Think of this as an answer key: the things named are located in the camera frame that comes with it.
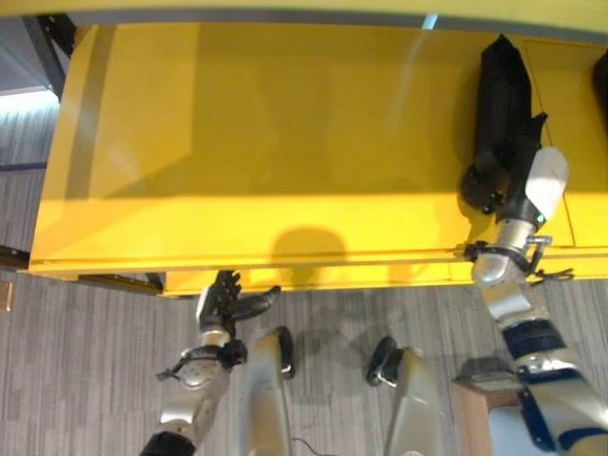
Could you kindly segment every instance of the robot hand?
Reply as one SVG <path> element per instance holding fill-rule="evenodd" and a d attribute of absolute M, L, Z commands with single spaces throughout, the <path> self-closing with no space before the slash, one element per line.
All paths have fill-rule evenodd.
<path fill-rule="evenodd" d="M 239 298 L 239 275 L 220 271 L 200 295 L 196 311 L 199 345 L 184 350 L 178 363 L 157 375 L 179 382 L 161 412 L 157 432 L 142 456 L 191 456 L 213 425 L 219 400 L 227 391 L 233 366 L 247 361 L 245 345 L 236 339 L 235 323 L 264 313 L 280 295 L 273 287 L 264 294 Z"/>

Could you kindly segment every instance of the black cable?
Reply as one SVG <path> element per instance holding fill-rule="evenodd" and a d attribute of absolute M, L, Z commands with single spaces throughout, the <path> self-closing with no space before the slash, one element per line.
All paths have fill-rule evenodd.
<path fill-rule="evenodd" d="M 309 444 L 307 441 L 305 441 L 304 439 L 300 439 L 299 437 L 292 437 L 292 440 L 294 442 L 301 442 L 302 444 L 304 444 L 306 446 L 306 448 L 314 455 L 314 456 L 337 456 L 336 454 L 326 454 L 326 453 L 319 453 L 318 451 L 315 451 L 314 448 L 311 446 L 311 444 Z"/>
<path fill-rule="evenodd" d="M 534 276 L 538 277 L 540 280 L 533 282 L 533 287 L 541 285 L 547 280 L 572 280 L 574 278 L 574 270 L 572 268 L 568 268 L 564 269 L 563 271 L 557 271 L 555 273 L 546 273 L 544 269 L 539 269 L 537 272 L 534 273 Z"/>

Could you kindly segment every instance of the gray carpet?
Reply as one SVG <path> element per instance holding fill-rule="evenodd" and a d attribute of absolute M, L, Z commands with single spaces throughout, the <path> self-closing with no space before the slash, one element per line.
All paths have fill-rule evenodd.
<path fill-rule="evenodd" d="M 40 148 L 47 144 L 44 137 Z M 44 156 L 40 149 L 31 153 Z M 0 173 L 3 243 L 28 247 L 42 174 Z M 139 454 L 163 397 L 174 388 L 158 383 L 154 374 L 196 341 L 194 301 L 27 275 L 0 278 L 15 280 L 12 311 L 0 313 L 0 455 Z M 604 396 L 607 285 L 575 281 L 544 289 L 566 341 L 578 350 Z M 286 386 L 292 434 L 340 456 L 382 453 L 392 391 L 368 387 L 362 371 L 383 335 L 424 351 L 440 387 L 445 455 L 458 454 L 450 380 L 471 358 L 504 356 L 502 341 L 470 287 L 285 294 L 279 305 L 238 330 L 251 342 L 279 324 L 291 328 L 296 343 L 298 373 Z M 486 361 L 468 363 L 467 370 Z M 233 372 L 199 454 L 232 453 L 242 374 L 242 368 Z M 294 454 L 311 453 L 294 443 Z"/>

